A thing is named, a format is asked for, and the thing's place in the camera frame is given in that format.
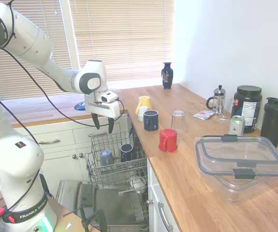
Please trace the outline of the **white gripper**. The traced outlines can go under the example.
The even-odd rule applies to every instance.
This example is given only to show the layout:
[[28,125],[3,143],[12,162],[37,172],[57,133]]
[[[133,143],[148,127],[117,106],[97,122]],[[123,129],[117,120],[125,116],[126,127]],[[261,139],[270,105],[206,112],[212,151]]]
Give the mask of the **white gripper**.
[[85,109],[92,113],[92,119],[97,130],[100,129],[98,115],[108,117],[108,132],[112,133],[114,127],[114,118],[120,115],[120,106],[117,100],[106,103],[94,103],[92,95],[85,95]]

